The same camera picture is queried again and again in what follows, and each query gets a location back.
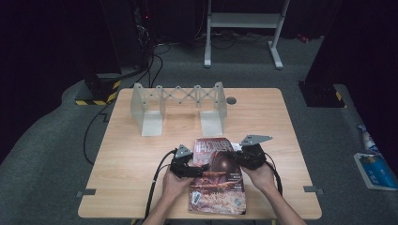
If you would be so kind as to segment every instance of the book cover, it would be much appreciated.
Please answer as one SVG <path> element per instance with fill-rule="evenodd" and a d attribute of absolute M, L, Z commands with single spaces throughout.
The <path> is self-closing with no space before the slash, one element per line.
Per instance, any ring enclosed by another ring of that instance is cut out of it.
<path fill-rule="evenodd" d="M 193 166 L 209 164 L 202 177 L 190 186 L 189 211 L 226 215 L 246 214 L 246 196 L 239 165 L 229 157 L 234 151 L 225 138 L 204 138 L 195 141 Z"/>
<path fill-rule="evenodd" d="M 354 159 L 357 162 L 367 188 L 398 189 L 397 179 L 382 156 L 357 153 L 354 155 Z"/>

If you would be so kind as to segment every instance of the forearm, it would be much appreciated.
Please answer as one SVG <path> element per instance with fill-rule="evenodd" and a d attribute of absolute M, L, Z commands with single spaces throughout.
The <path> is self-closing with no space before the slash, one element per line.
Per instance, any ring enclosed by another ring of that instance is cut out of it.
<path fill-rule="evenodd" d="M 276 188 L 262 189 L 261 192 L 263 192 L 269 200 L 269 203 L 281 224 L 306 224 Z"/>
<path fill-rule="evenodd" d="M 155 208 L 152 209 L 143 225 L 162 225 L 173 205 L 174 200 L 162 196 Z"/>

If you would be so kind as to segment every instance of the gray carpet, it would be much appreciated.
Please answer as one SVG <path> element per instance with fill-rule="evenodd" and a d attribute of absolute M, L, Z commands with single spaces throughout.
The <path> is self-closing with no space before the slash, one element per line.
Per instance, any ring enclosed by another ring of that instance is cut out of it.
<path fill-rule="evenodd" d="M 226 50 L 213 48 L 211 68 L 203 67 L 204 47 L 164 45 L 156 49 L 163 65 L 154 84 L 211 87 L 222 82 L 226 88 L 281 89 L 310 176 L 325 192 L 318 195 L 323 216 L 308 223 L 398 224 L 398 193 L 367 189 L 354 162 L 353 155 L 363 152 L 357 129 L 361 119 L 348 91 L 336 85 L 347 105 L 342 109 L 308 108 L 299 91 L 298 81 L 305 80 L 321 43 L 322 39 L 308 44 L 281 39 L 278 51 L 283 70 L 275 69 L 264 41 L 236 43 Z M 213 41 L 218 48 L 229 44 Z M 155 58 L 151 79 L 160 67 L 161 61 Z M 123 80 L 121 88 L 132 86 L 137 79 Z M 84 159 L 84 133 L 102 109 L 74 104 L 82 84 L 66 90 L 62 105 L 29 128 L 2 163 L 0 224 L 130 224 L 129 219 L 89 219 L 77 214 L 81 199 L 76 193 L 85 189 L 92 169 Z M 141 84 L 148 87 L 148 75 Z M 112 108 L 105 112 L 110 115 Z M 88 131 L 86 149 L 91 160 L 95 160 L 106 126 L 99 116 Z"/>

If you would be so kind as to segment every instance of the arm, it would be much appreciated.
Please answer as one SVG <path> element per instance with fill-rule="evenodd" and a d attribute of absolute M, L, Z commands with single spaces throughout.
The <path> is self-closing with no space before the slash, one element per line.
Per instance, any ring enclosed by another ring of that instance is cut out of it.
<path fill-rule="evenodd" d="M 178 178 L 170 171 L 170 167 L 168 167 L 163 177 L 162 196 L 155 208 L 149 213 L 143 225 L 162 225 L 174 202 L 192 180 L 193 178 Z"/>
<path fill-rule="evenodd" d="M 251 171 L 242 167 L 242 170 L 249 175 L 256 188 L 258 188 L 269 200 L 276 217 L 281 224 L 306 224 L 297 212 L 287 203 L 275 187 L 272 169 L 264 164 L 262 167 Z"/>

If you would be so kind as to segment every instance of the person's left hand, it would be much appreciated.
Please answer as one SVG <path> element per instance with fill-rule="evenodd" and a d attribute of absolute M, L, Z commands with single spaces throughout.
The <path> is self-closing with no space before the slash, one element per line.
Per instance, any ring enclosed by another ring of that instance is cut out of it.
<path fill-rule="evenodd" d="M 178 178 L 170 171 L 170 166 L 168 166 L 166 174 L 163 177 L 163 196 L 175 200 L 184 192 L 184 188 L 187 187 L 191 181 L 193 181 L 193 178 Z"/>

